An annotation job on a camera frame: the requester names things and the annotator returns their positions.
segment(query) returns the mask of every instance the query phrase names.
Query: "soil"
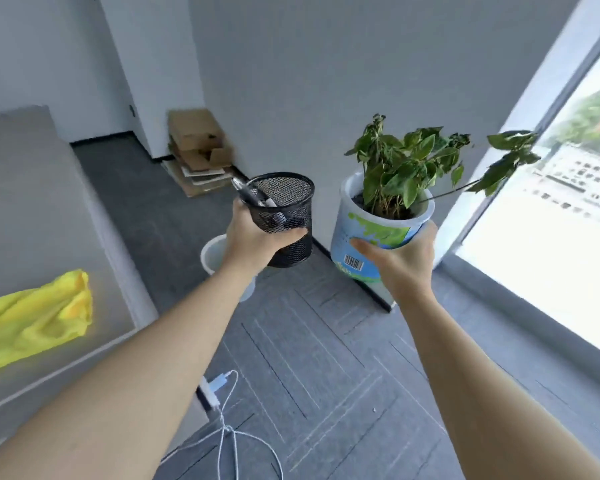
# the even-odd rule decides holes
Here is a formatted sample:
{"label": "soil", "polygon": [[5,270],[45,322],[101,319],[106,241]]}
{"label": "soil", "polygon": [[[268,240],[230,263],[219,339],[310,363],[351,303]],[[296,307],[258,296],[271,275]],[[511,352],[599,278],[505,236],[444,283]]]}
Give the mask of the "soil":
{"label": "soil", "polygon": [[[365,209],[365,201],[362,198],[362,193],[356,195],[355,197],[352,197],[351,199],[353,201],[353,203],[355,203],[360,209],[369,212],[368,209]],[[380,215],[378,217],[382,217],[384,219],[390,219],[392,221],[405,221],[407,219],[412,219],[415,217],[415,214],[413,213],[413,211],[411,211],[411,209],[405,209],[403,205],[400,206],[400,209],[398,211],[398,214],[396,216],[385,216],[385,215]]]}

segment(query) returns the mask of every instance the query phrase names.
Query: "plant stem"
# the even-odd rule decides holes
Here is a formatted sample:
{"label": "plant stem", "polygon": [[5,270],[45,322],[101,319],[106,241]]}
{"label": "plant stem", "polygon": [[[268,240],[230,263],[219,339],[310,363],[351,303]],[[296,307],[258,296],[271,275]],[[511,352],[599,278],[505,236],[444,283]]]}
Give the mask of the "plant stem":
{"label": "plant stem", "polygon": [[433,197],[425,198],[425,199],[419,200],[419,201],[414,202],[414,203],[422,203],[422,202],[433,200],[433,199],[438,198],[438,197],[444,197],[445,195],[449,195],[449,194],[452,194],[452,193],[455,193],[455,192],[460,192],[460,190],[465,189],[467,187],[470,187],[471,185],[473,185],[473,184],[475,184],[475,183],[477,183],[479,181],[480,181],[480,178],[478,178],[477,180],[474,180],[472,182],[469,182],[468,184],[463,185],[462,187],[458,187],[456,189],[453,189],[453,190],[451,190],[449,192],[445,192],[445,193],[440,194],[440,195],[434,195]]}

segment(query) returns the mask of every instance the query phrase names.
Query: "label on pot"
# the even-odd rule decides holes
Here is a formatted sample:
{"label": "label on pot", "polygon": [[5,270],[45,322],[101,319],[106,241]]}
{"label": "label on pot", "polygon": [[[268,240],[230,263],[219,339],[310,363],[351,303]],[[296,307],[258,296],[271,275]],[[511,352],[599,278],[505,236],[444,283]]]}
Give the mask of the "label on pot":
{"label": "label on pot", "polygon": [[331,260],[339,270],[355,280],[379,282],[380,273],[376,266],[357,252],[349,240],[359,237],[384,249],[396,249],[409,242],[421,226],[383,226],[346,209],[341,203],[331,240]]}

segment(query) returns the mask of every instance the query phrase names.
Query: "potted plant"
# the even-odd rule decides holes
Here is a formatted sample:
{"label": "potted plant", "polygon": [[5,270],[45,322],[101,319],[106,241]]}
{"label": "potted plant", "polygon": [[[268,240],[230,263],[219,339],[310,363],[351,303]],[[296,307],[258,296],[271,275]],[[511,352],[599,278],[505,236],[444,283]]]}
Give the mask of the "potted plant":
{"label": "potted plant", "polygon": [[345,155],[355,155],[362,171],[346,178],[340,188],[340,209],[331,241],[331,258],[352,278],[378,282],[380,275],[349,244],[360,237],[383,248],[407,243],[428,221],[434,199],[466,189],[494,193],[498,185],[525,164],[540,160],[531,152],[537,135],[531,131],[506,131],[487,137],[489,144],[507,153],[472,182],[435,197],[429,191],[450,174],[455,187],[464,166],[460,151],[471,143],[470,135],[442,136],[442,127],[418,128],[398,138],[383,132],[385,116],[375,114],[354,147]]}

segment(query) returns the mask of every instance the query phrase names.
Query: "charging cable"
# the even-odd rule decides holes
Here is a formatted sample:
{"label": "charging cable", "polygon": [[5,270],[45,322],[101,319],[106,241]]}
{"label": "charging cable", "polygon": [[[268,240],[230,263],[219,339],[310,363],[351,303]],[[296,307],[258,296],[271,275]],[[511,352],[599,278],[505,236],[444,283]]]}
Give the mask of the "charging cable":
{"label": "charging cable", "polygon": [[220,478],[220,459],[222,458],[222,446],[224,443],[224,435],[225,435],[225,433],[229,433],[229,434],[231,434],[232,440],[233,440],[233,468],[235,469],[235,480],[240,480],[240,470],[238,468],[238,444],[236,441],[236,435],[248,436],[250,438],[253,438],[254,440],[259,441],[260,443],[264,443],[267,446],[267,448],[269,448],[271,450],[271,452],[273,453],[273,456],[276,458],[276,462],[278,463],[278,469],[280,471],[280,480],[285,480],[285,475],[282,471],[282,464],[280,463],[280,459],[278,458],[278,455],[276,454],[275,450],[273,450],[273,447],[270,444],[268,444],[266,441],[264,441],[263,439],[261,439],[257,436],[250,435],[248,433],[245,433],[244,431],[236,431],[232,426],[225,424],[225,422],[224,422],[224,407],[226,406],[227,402],[229,401],[229,398],[231,397],[231,395],[233,393],[233,389],[235,389],[236,385],[238,384],[238,378],[239,378],[238,371],[229,371],[226,374],[220,374],[218,377],[216,377],[216,379],[214,379],[211,382],[211,384],[219,384],[218,387],[221,387],[222,385],[224,385],[226,383],[226,380],[229,379],[229,376],[231,374],[235,374],[235,382],[233,383],[233,386],[231,387],[231,391],[229,391],[229,395],[224,400],[222,408],[220,409],[220,425],[221,425],[221,427],[216,429],[215,431],[209,433],[207,436],[196,441],[195,443],[181,445],[181,446],[177,447],[171,453],[166,455],[160,461],[160,464],[163,464],[165,461],[172,458],[174,455],[176,455],[176,453],[179,453],[188,448],[193,448],[194,446],[199,445],[200,443],[204,442],[205,440],[208,440],[209,438],[211,438],[211,436],[215,435],[216,433],[220,433],[220,444],[218,447],[218,459],[216,462],[216,468],[217,468],[217,480],[222,480],[222,478]]}

